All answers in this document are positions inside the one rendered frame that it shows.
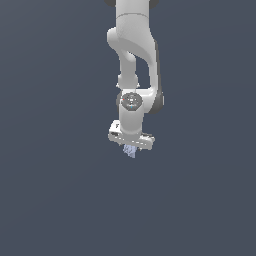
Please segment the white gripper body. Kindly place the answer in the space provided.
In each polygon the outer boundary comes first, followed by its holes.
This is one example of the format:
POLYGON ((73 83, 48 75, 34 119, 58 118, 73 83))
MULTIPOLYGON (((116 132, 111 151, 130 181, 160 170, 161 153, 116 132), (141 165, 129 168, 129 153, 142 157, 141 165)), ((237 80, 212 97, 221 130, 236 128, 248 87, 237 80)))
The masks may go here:
POLYGON ((114 120, 109 128, 108 138, 110 141, 116 142, 119 145, 135 146, 139 150, 151 150, 155 137, 146 133, 139 132, 135 135, 127 135, 121 131, 120 121, 114 120))

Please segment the small pale blue object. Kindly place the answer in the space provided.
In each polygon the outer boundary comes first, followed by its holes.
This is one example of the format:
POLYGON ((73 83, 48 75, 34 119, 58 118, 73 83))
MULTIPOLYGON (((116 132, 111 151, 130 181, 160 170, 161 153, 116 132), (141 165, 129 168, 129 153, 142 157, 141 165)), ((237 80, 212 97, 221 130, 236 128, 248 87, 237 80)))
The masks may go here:
POLYGON ((136 146, 124 145, 123 152, 126 153, 129 157, 134 158, 137 151, 136 146))

